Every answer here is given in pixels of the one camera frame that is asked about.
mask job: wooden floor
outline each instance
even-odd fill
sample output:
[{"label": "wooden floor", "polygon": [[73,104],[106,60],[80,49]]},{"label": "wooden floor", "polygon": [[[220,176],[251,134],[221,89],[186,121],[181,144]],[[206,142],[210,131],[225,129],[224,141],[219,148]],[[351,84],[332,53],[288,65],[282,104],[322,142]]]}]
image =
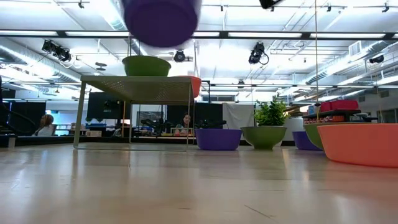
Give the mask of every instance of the wooden floor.
[{"label": "wooden floor", "polygon": [[284,148],[133,147],[149,151],[56,145],[0,152],[0,223],[398,222],[398,169],[339,164],[323,152]]}]

